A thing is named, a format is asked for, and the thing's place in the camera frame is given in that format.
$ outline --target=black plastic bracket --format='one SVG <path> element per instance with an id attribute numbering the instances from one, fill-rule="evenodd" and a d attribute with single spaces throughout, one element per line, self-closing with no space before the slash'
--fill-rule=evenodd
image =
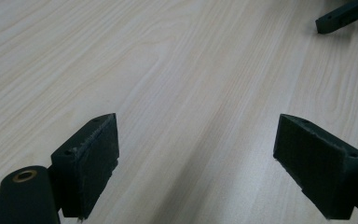
<path id="1" fill-rule="evenodd" d="M 354 21 L 358 20 L 358 0 L 339 7 L 316 21 L 319 34 L 332 33 Z"/>
<path id="2" fill-rule="evenodd" d="M 0 224 L 60 223 L 89 217 L 117 166 L 115 114 L 92 119 L 52 155 L 52 165 L 29 166 L 7 175 L 0 186 Z"/>
<path id="3" fill-rule="evenodd" d="M 273 156 L 328 219 L 358 207 L 358 149 L 308 120 L 281 115 Z"/>

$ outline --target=table surface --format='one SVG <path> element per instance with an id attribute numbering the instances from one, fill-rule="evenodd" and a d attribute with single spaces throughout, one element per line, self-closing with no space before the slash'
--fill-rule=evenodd
<path id="1" fill-rule="evenodd" d="M 314 25 L 342 4 L 0 1 L 0 181 L 117 113 L 119 165 L 84 223 L 357 223 L 328 222 L 272 158 L 281 113 L 358 148 L 358 22 Z"/>

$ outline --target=rectangular black block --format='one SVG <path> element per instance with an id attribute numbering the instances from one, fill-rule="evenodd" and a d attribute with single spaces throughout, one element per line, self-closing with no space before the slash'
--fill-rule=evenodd
<path id="1" fill-rule="evenodd" d="M 281 115 L 273 156 L 326 218 L 351 217 L 358 149 L 305 119 Z"/>
<path id="2" fill-rule="evenodd" d="M 115 114 L 92 119 L 52 155 L 65 217 L 87 218 L 117 166 Z"/>

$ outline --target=wooden table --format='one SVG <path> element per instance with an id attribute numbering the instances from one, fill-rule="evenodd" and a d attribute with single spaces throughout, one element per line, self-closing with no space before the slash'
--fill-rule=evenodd
<path id="1" fill-rule="evenodd" d="M 358 148 L 358 22 L 314 25 L 341 5 L 0 1 L 0 181 L 116 112 L 119 165 L 85 223 L 357 223 L 272 158 L 281 113 Z"/>

